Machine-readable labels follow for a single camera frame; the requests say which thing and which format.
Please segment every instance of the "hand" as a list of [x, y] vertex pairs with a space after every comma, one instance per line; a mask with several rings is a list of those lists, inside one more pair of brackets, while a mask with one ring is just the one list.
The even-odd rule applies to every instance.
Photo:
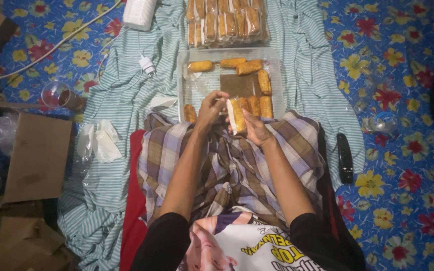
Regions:
[[210, 132], [210, 128], [219, 118], [219, 113], [227, 109], [226, 100], [228, 98], [229, 95], [227, 93], [217, 90], [214, 90], [211, 94], [205, 97], [200, 106], [195, 128], [197, 130], [202, 130], [202, 132], [206, 134]]
[[[247, 127], [246, 139], [249, 139], [257, 146], [263, 146], [267, 142], [274, 139], [274, 135], [270, 132], [264, 123], [258, 120], [254, 115], [242, 109], [244, 115], [245, 126]], [[232, 132], [232, 126], [229, 125], [229, 132]]]

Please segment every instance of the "black sleeve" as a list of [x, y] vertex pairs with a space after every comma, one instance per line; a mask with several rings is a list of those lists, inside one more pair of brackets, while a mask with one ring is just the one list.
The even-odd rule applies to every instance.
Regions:
[[316, 214], [302, 214], [291, 222], [291, 243], [328, 271], [352, 270], [353, 258], [324, 229]]
[[189, 223], [176, 213], [166, 213], [148, 228], [130, 270], [175, 271], [190, 245]]

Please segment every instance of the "red cloth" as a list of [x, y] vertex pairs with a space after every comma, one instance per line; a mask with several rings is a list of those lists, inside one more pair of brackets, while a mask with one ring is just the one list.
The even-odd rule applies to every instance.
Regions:
[[136, 175], [138, 157], [142, 151], [142, 139], [145, 130], [137, 130], [130, 135], [130, 178], [125, 209], [122, 247], [120, 249], [120, 270], [130, 270], [133, 258], [147, 234], [147, 226], [138, 219], [147, 212], [145, 196], [138, 185]]

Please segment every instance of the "plastic tray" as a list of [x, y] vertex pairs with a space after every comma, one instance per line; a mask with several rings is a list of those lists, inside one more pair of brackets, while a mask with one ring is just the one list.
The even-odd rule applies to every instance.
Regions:
[[213, 90], [220, 90], [220, 75], [235, 74], [234, 69], [221, 69], [214, 64], [210, 72], [202, 72], [197, 81], [188, 80], [187, 65], [192, 61], [210, 60], [214, 63], [222, 59], [244, 57], [247, 60], [262, 59], [263, 69], [267, 70], [273, 90], [272, 101], [274, 118], [280, 119], [285, 112], [279, 55], [274, 48], [225, 48], [180, 51], [177, 58], [178, 119], [184, 121], [184, 105], [192, 104], [198, 113], [202, 100]]

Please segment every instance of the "floral mat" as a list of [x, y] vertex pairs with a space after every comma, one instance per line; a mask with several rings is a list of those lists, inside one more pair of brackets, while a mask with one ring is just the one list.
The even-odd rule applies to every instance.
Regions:
[[[20, 26], [0, 55], [2, 74], [38, 59], [114, 4], [114, 0], [102, 2], [0, 0], [0, 12]], [[370, 109], [358, 118], [392, 111], [401, 125], [394, 137], [364, 134], [365, 173], [356, 176], [355, 186], [339, 188], [337, 201], [370, 270], [434, 270], [434, 124], [428, 94], [434, 79], [434, 2], [352, 2], [319, 3], [337, 84], [351, 99], [366, 86], [359, 67], [376, 63], [396, 88], [380, 87]], [[2, 99], [42, 104], [40, 91], [55, 78], [86, 96], [97, 84], [102, 46], [122, 28], [123, 5], [33, 69], [3, 80]], [[39, 111], [70, 115], [65, 109]], [[82, 113], [70, 117], [78, 122]]]

